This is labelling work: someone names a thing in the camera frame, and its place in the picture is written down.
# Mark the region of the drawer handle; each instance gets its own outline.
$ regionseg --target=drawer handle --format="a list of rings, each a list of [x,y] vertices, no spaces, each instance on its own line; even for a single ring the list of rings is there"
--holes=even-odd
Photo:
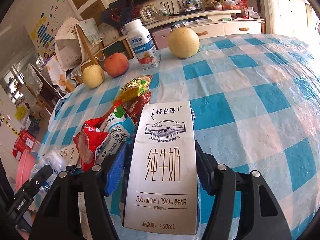
[[[207,31],[205,31],[205,32],[203,32],[203,33],[197,33],[198,36],[203,36],[203,35],[207,35],[207,34],[208,34]]]

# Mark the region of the checkered tablecloth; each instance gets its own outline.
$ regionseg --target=checkered tablecloth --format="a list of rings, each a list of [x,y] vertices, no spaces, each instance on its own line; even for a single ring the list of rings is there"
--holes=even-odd
[[[296,239],[320,204],[320,64],[311,49],[295,38],[243,34],[203,39],[188,59],[162,49],[160,65],[145,71],[131,60],[123,76],[107,77],[94,90],[75,89],[50,125],[40,153],[70,144],[84,121],[106,113],[124,84],[152,74],[150,103],[190,100],[195,138],[204,152],[234,171],[260,171]],[[123,228],[120,192],[118,187],[107,200],[120,239],[194,239]],[[214,199],[202,188],[199,196],[198,238]],[[237,192],[230,239],[236,235],[240,199]]]

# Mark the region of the white milk carton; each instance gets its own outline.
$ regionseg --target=white milk carton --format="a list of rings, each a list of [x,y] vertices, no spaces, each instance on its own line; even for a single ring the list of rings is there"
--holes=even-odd
[[[196,151],[189,101],[143,107],[123,208],[127,228],[196,233]]]
[[[128,30],[129,43],[142,69],[157,67],[160,57],[149,30],[142,25],[140,19],[127,23],[125,27]]]

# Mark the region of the table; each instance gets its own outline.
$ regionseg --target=table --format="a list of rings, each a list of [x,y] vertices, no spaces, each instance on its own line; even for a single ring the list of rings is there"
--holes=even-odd
[[[190,100],[196,114],[195,139],[203,151],[234,171],[260,171],[296,239],[320,204],[320,70],[319,53],[313,48],[296,38],[242,34],[203,39],[199,52],[188,59],[178,59],[168,48],[162,49],[159,66],[145,71],[132,59],[123,76],[106,77],[94,90],[83,84],[75,89],[54,117],[40,154],[70,144],[84,121],[106,113],[124,84],[141,74],[151,74],[150,103]],[[120,239],[168,239],[123,228],[118,210],[120,192],[118,187],[107,199]],[[200,238],[213,197],[200,186],[198,195]],[[240,198],[237,192],[233,238]]]

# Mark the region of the white bottle cap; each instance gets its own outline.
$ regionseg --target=white bottle cap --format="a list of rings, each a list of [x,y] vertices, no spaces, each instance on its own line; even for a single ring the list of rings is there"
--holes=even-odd
[[[140,19],[136,19],[132,22],[129,22],[125,25],[128,31],[132,31],[135,28],[138,28],[139,26],[142,26],[142,22]]]

